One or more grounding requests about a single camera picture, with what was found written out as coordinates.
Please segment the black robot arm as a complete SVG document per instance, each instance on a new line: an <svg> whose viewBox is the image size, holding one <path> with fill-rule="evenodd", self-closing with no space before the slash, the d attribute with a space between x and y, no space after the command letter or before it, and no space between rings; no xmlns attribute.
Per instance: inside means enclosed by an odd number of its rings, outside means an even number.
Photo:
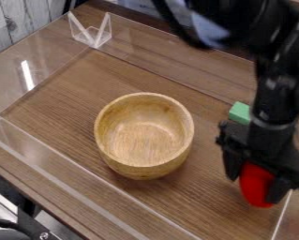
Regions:
<svg viewBox="0 0 299 240"><path fill-rule="evenodd" d="M167 0L151 0L174 34L201 50L242 48L256 61L257 92L250 121L220 123L228 178L252 205L270 207L299 189L299 10L289 0L177 0L190 12L194 34Z"/></svg>

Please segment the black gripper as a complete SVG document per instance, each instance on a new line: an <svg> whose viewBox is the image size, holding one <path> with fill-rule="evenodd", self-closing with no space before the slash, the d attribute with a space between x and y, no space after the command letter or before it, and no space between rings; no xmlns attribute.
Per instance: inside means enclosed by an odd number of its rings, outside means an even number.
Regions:
<svg viewBox="0 0 299 240"><path fill-rule="evenodd" d="M220 123L216 139L222 149L226 176L240 177L249 162L273 175L268 203L280 203L292 189L299 190L299 148L294 140L299 118L286 122L264 122L252 118L248 125L233 121Z"/></svg>

